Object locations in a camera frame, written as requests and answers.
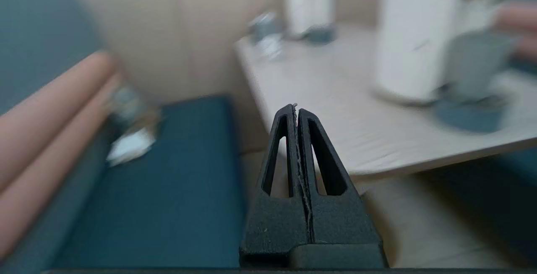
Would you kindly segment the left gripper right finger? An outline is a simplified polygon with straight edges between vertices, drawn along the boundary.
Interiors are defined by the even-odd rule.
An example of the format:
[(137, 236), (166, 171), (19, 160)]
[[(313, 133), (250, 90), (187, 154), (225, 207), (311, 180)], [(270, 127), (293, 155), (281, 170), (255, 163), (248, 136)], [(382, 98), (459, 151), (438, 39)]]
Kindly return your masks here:
[(381, 247), (382, 239), (314, 113), (299, 110), (298, 136), (312, 241), (319, 245)]

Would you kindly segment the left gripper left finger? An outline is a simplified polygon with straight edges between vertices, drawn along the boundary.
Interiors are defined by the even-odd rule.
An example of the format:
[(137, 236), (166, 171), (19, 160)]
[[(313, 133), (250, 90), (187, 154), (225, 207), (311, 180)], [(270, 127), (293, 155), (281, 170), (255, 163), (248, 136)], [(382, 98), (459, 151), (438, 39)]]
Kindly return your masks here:
[[(286, 139), (288, 197), (271, 196), (279, 143)], [(296, 107), (276, 112), (239, 248), (242, 267), (286, 267), (289, 253), (310, 240), (309, 207), (298, 146)]]

